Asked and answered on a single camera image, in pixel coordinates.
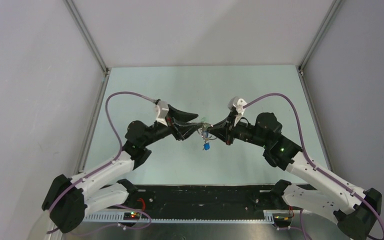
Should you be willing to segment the large metal keyring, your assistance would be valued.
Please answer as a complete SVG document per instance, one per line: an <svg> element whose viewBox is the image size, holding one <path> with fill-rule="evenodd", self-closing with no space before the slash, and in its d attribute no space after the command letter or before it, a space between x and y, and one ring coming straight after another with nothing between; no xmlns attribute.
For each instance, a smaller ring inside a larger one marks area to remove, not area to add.
<svg viewBox="0 0 384 240"><path fill-rule="evenodd" d="M197 133L201 136L204 142L216 140L217 138L209 133L209 128L212 127L209 123L203 123L200 128L197 129Z"/></svg>

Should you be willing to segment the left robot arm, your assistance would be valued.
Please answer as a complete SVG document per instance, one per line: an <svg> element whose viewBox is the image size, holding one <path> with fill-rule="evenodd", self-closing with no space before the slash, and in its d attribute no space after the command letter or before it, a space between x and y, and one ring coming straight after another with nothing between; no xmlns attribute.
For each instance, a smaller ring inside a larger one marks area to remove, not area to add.
<svg viewBox="0 0 384 240"><path fill-rule="evenodd" d="M153 124L135 120L128 125L126 142L106 162L70 177L61 174L54 178L41 208L48 213L56 230L69 233L87 215L107 207L136 206L138 194L130 181L124 179L109 184L110 181L143 165L152 153L147 148L149 145L167 136L178 141L186 140L202 125L194 122L199 116L197 113L178 110L163 101L155 104L155 111Z"/></svg>

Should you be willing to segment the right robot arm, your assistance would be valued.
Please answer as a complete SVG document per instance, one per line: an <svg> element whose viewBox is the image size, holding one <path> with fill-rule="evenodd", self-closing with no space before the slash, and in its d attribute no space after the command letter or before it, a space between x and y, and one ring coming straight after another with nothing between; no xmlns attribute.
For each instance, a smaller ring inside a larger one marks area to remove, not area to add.
<svg viewBox="0 0 384 240"><path fill-rule="evenodd" d="M227 145L241 140L262 147L269 165L301 178L319 191L300 191L297 185L280 180L275 185L277 191L270 195L275 208L289 205L309 210L336 224L352 240L373 239L370 232L380 218L382 194L374 188L356 186L318 164L302 144L282 134L282 127L271 112L260 113L254 125L242 122L233 112L205 132Z"/></svg>

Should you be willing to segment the key with blue tag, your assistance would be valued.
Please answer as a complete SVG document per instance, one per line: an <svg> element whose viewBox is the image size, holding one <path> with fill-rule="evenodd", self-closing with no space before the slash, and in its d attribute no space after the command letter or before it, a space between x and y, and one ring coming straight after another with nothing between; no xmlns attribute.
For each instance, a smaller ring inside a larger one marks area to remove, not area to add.
<svg viewBox="0 0 384 240"><path fill-rule="evenodd" d="M210 149L210 143L209 142L205 142L204 144L203 144L203 151L207 151L207 150L209 150Z"/></svg>

